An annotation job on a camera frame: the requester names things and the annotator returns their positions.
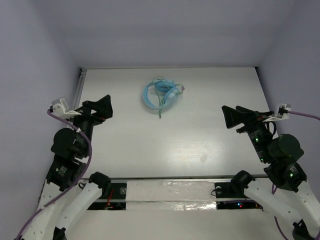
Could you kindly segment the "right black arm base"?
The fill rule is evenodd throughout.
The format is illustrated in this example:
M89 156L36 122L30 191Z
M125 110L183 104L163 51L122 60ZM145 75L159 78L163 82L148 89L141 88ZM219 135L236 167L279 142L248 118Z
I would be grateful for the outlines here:
M230 182L215 183L214 189L210 194L212 197L215 197L216 208L218 210L263 209L254 200L247 198L241 192L235 191Z

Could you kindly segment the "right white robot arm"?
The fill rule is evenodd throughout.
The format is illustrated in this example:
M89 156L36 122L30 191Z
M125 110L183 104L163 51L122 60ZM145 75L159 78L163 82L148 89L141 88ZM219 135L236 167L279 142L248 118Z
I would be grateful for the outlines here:
M239 134L246 133L272 182L272 189L264 188L258 179L245 170L239 171L229 182L215 184L218 199L246 198L270 212L276 223L282 222L295 240L320 238L320 202L315 197L308 178L298 160L304 155L300 142L291 134L275 137L270 125L294 114L290 105L282 103L277 112L259 112L242 106L222 106L227 129L238 125Z

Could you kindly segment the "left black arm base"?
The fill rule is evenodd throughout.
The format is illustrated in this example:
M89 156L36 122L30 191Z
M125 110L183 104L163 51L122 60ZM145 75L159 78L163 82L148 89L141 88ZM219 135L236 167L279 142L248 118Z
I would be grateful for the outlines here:
M126 194L127 194L127 183L126 182L115 182L111 184L111 190L108 195L103 195L94 201L88 210L98 211L116 211L126 210Z

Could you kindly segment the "light blue headphones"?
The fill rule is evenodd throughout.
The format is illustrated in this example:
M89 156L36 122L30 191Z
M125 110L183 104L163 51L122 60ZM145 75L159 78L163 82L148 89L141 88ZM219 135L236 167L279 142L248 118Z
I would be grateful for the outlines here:
M149 99L149 88L153 88L158 99L158 105L155 105ZM170 108L176 99L183 94L185 87L182 84L175 83L172 80L161 76L156 76L149 84L147 84L142 92L142 100L145 105L153 111L162 111Z

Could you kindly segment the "silver taped mounting rail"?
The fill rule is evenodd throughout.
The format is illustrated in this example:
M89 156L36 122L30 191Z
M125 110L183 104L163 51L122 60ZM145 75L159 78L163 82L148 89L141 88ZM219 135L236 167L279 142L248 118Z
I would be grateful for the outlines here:
M127 211L215 211L214 179L128 179Z

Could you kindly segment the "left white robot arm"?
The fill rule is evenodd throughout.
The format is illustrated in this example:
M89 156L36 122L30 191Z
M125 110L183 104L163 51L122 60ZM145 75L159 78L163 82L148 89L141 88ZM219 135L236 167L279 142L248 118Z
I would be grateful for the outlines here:
M92 161L93 129L113 116L111 96L84 101L72 110L64 98L47 114L66 124L53 138L52 164L45 177L36 212L16 236L18 240L66 240L81 216L100 197L111 193L111 178L101 172L82 178Z

